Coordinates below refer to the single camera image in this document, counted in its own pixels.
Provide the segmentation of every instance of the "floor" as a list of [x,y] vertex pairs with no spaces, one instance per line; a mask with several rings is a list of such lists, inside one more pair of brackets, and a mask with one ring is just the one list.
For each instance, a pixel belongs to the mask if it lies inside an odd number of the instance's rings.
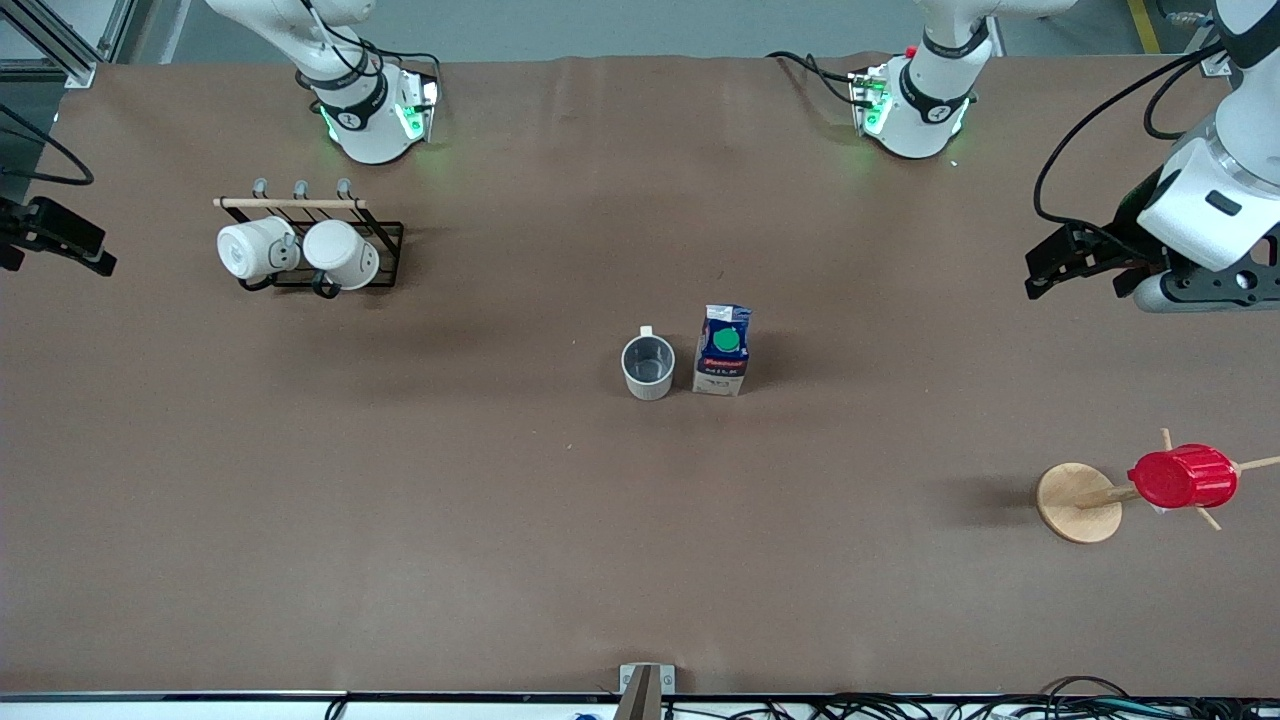
[[[1147,12],[1134,14],[1132,4]],[[1169,12],[1203,9],[1207,0],[1165,0]],[[138,63],[283,63],[248,29],[202,0],[151,0],[138,13],[127,53]],[[1146,27],[1146,40],[1139,28]],[[1155,0],[1080,0],[1050,19],[1001,20],[1010,55],[1143,53],[1158,44],[1180,51],[1189,33],[1160,19]],[[424,3],[381,0],[360,27],[374,42],[429,50],[444,61],[549,60],[567,55],[759,56],[773,50],[849,55],[893,51],[918,42],[919,10],[906,0],[485,0]],[[63,95],[60,82],[0,82],[0,100],[49,127]],[[29,169],[31,142],[0,135],[4,164]],[[0,195],[20,199],[27,183],[0,178]]]

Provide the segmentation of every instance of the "white mug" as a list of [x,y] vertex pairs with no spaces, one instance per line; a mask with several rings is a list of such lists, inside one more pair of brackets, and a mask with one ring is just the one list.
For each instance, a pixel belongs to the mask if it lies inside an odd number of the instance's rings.
[[242,281],[292,270],[301,255],[293,225],[275,215],[218,231],[218,258]]
[[653,334],[653,325],[640,328],[640,334],[622,348],[622,377],[627,389],[640,400],[658,400],[671,391],[676,373],[676,351],[671,343]]
[[342,220],[316,223],[302,238],[307,263],[342,290],[360,290],[378,275],[378,250]]

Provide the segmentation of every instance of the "yellow floor stripe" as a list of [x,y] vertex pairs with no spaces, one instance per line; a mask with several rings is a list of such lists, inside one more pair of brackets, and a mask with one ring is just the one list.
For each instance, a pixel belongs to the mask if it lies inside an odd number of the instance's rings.
[[1133,27],[1138,31],[1138,40],[1142,41],[1142,51],[1148,55],[1160,54],[1160,41],[1156,40],[1156,28],[1151,24],[1151,15],[1147,14],[1147,5],[1143,0],[1128,0],[1129,14],[1133,15]]

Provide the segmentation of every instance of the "wooden stand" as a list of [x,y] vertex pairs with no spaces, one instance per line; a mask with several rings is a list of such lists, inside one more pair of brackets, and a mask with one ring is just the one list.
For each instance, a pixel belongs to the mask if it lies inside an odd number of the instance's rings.
[[1138,491],[1116,487],[1098,470],[1064,462],[1041,475],[1036,487],[1036,507],[1041,519],[1062,539],[1089,544],[1116,534],[1124,516],[1121,502],[1138,497]]

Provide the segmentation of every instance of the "round wooden base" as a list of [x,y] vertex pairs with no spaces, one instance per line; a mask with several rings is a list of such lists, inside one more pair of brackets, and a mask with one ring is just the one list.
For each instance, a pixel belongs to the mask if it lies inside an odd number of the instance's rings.
[[1119,502],[1080,510],[1073,505],[1082,495],[1115,487],[1106,475],[1082,465],[1064,462],[1050,468],[1036,486],[1041,519],[1061,538],[1083,544],[1102,542],[1120,528],[1124,514]]

